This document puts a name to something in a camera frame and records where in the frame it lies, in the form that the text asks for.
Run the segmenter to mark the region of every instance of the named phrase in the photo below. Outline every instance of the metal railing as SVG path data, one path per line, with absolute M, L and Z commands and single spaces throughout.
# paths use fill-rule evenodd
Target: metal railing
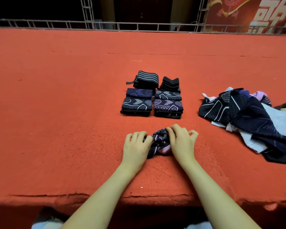
M 133 25 L 133 30 L 123 29 L 125 25 Z M 153 25 L 152 30 L 143 30 L 144 25 Z M 169 30 L 160 29 L 169 26 Z M 0 19 L 0 27 L 22 29 L 54 29 L 54 30 L 105 30 L 130 32 L 176 32 L 176 33 L 209 33 L 209 34 L 258 34 L 260 26 L 241 25 L 212 25 L 212 24 L 179 24 L 179 23 L 124 23 L 124 22 L 96 22 L 96 21 L 60 21 L 60 20 L 26 20 L 26 19 Z M 274 26 L 268 35 L 286 35 L 286 26 Z

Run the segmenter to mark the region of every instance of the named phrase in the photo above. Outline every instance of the right hand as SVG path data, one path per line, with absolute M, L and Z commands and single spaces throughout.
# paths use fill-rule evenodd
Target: right hand
M 170 137 L 170 146 L 172 152 L 181 166 L 189 162 L 194 162 L 194 144 L 198 137 L 198 132 L 191 130 L 187 131 L 186 128 L 181 128 L 179 125 L 174 124 L 166 128 Z

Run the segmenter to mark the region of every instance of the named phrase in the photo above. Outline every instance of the dark doorway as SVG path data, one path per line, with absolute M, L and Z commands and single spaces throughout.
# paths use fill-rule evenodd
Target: dark doorway
M 170 23 L 173 0 L 114 0 L 116 22 Z M 120 24 L 121 30 L 136 30 L 135 24 Z M 139 24 L 139 30 L 157 30 L 157 25 Z M 170 30 L 160 25 L 159 30 Z

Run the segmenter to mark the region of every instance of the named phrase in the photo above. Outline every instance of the red carpet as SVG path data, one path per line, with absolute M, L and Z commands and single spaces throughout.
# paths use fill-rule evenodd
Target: red carpet
M 138 70 L 179 77 L 181 120 L 120 114 Z M 195 157 L 239 204 L 286 205 L 286 165 L 198 117 L 201 93 L 229 86 L 286 102 L 286 37 L 0 29 L 0 205 L 79 206 L 119 165 L 126 134 L 174 123 L 199 132 Z M 122 203 L 200 204 L 162 156 Z

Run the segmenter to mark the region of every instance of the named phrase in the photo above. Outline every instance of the forearm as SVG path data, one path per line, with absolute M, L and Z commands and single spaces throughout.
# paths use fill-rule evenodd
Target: forearm
M 65 222 L 68 228 L 107 228 L 124 189 L 134 174 L 119 166 L 112 176 Z
M 260 228 L 203 170 L 197 161 L 183 166 L 214 229 Z

